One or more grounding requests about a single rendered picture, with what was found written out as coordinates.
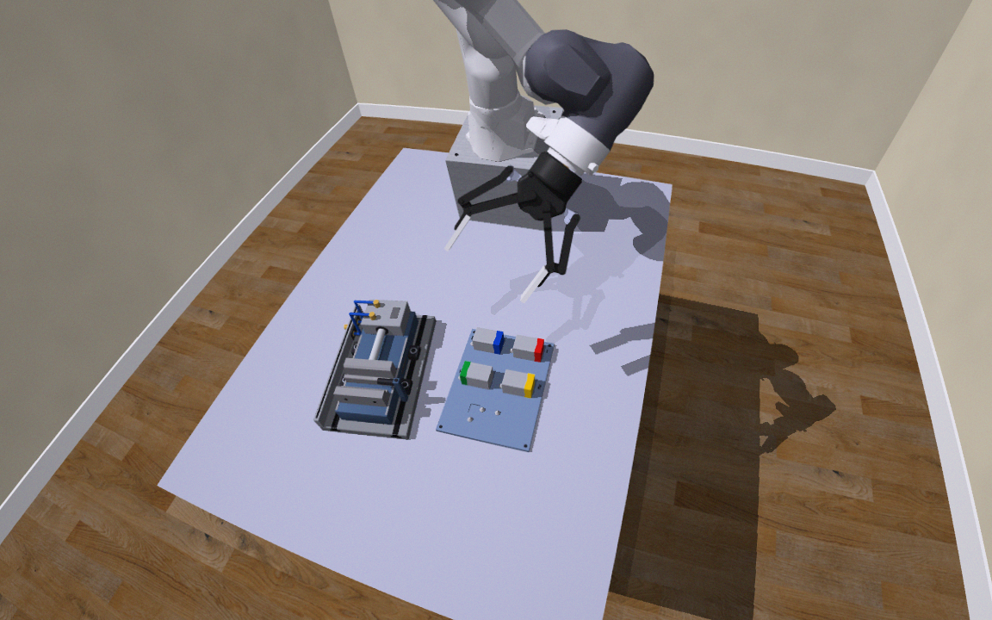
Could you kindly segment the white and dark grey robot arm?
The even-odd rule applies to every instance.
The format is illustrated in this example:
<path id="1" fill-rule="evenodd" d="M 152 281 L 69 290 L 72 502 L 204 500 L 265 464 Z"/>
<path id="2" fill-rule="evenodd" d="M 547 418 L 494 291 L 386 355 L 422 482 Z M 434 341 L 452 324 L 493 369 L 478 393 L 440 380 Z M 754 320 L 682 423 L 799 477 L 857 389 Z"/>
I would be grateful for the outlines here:
<path id="1" fill-rule="evenodd" d="M 544 33 L 518 0 L 433 1 L 456 27 L 471 103 L 466 139 L 476 156 L 515 158 L 533 152 L 539 137 L 562 164 L 593 176 L 654 86 L 644 55 L 570 30 Z M 559 103 L 559 120 L 520 95 L 516 71 L 528 96 Z"/>

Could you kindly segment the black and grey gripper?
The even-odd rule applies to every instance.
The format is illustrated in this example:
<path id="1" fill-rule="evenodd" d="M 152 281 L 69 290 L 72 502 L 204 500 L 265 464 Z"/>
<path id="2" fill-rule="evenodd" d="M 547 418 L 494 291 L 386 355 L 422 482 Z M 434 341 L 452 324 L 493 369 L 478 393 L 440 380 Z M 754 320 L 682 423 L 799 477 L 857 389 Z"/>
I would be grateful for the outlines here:
<path id="1" fill-rule="evenodd" d="M 471 200 L 476 199 L 476 197 L 486 193 L 486 191 L 491 191 L 493 187 L 499 187 L 501 182 L 511 182 L 513 180 L 518 181 L 518 193 L 513 193 L 515 195 L 509 194 L 499 199 L 480 201 L 480 203 L 474 205 L 471 204 Z M 446 251 L 451 250 L 458 235 L 461 234 L 462 229 L 471 220 L 473 214 L 518 203 L 521 211 L 530 214 L 535 220 L 543 220 L 544 238 L 546 239 L 547 264 L 543 265 L 538 275 L 529 283 L 524 293 L 521 294 L 520 301 L 526 303 L 526 300 L 534 293 L 536 287 L 540 287 L 546 282 L 551 272 L 558 272 L 562 276 L 566 275 L 568 254 L 570 254 L 572 240 L 574 240 L 574 229 L 576 224 L 581 220 L 579 213 L 566 208 L 566 206 L 568 199 L 571 199 L 571 196 L 574 195 L 576 189 L 581 185 L 581 180 L 578 174 L 568 170 L 566 165 L 561 165 L 558 160 L 554 160 L 554 157 L 549 156 L 548 152 L 541 152 L 534 165 L 531 166 L 524 176 L 521 176 L 518 171 L 515 171 L 512 165 L 506 166 L 506 169 L 501 171 L 498 177 L 494 177 L 492 181 L 483 183 L 480 187 L 463 194 L 464 196 L 458 199 L 458 204 L 463 208 L 463 215 L 458 219 L 456 228 L 454 228 L 456 232 L 454 232 L 444 249 Z M 561 247 L 559 263 L 554 263 L 554 237 L 552 237 L 551 217 L 560 214 L 566 215 L 564 217 L 564 222 L 566 222 L 564 237 L 566 238 L 564 239 L 563 237 L 563 247 Z"/>

